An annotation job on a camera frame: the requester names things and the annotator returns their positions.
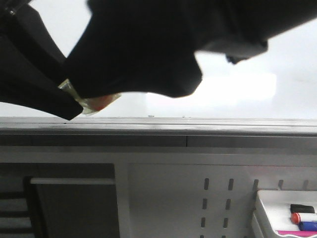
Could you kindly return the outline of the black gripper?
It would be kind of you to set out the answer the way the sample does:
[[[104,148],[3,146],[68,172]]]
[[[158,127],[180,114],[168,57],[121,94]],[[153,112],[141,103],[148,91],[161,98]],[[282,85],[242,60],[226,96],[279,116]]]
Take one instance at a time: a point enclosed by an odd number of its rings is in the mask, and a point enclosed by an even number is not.
[[[169,59],[210,51],[234,64],[317,17],[314,0],[90,0],[88,6],[90,29],[113,49]]]

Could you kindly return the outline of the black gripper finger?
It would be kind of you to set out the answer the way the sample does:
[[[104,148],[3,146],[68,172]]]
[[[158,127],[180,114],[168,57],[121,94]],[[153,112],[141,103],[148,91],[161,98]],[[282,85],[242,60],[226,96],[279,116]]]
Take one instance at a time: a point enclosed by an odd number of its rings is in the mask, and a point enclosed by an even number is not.
[[[64,70],[82,98],[150,92],[177,98],[202,81],[190,34],[179,22],[94,14]]]
[[[59,88],[65,56],[27,0],[0,2],[0,100],[71,120],[83,107]]]

